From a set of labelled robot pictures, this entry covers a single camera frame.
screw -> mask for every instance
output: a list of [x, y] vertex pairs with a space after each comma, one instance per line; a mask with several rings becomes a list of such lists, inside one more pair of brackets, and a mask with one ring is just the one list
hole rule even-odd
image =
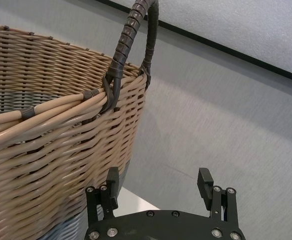
[[211, 231], [212, 236], [214, 236], [215, 238], [221, 238], [222, 237], [222, 233], [220, 230], [218, 229], [212, 229]]
[[218, 187], [218, 186], [215, 186], [215, 187], [214, 187], [214, 190], [215, 190], [216, 192], [220, 192], [220, 191], [221, 191], [220, 187]]
[[153, 211], [147, 211], [146, 214], [148, 217], [153, 217], [155, 215], [155, 213]]
[[107, 231], [107, 235], [109, 236], [109, 237], [114, 237], [114, 236], [116, 236], [117, 235], [117, 233], [118, 233], [118, 230], [116, 229], [116, 228], [114, 228], [114, 227], [111, 227], [110, 229], [108, 229], [108, 231]]
[[99, 232], [97, 232], [97, 231], [93, 231], [93, 232], [91, 232], [91, 233], [89, 234], [89, 239], [91, 239], [91, 240], [95, 240], [95, 239], [97, 239], [97, 238], [99, 238]]
[[178, 212], [178, 211], [173, 211], [172, 213], [172, 216], [174, 216], [174, 217], [179, 217], [179, 215], [180, 215], [180, 213]]
[[234, 193], [235, 193], [235, 190], [232, 189], [232, 188], [229, 188], [229, 189], [228, 189], [228, 193], [230, 193], [230, 194], [234, 194]]
[[235, 232], [230, 233], [230, 237], [233, 240], [241, 240], [241, 237], [239, 236], [239, 234], [237, 234]]

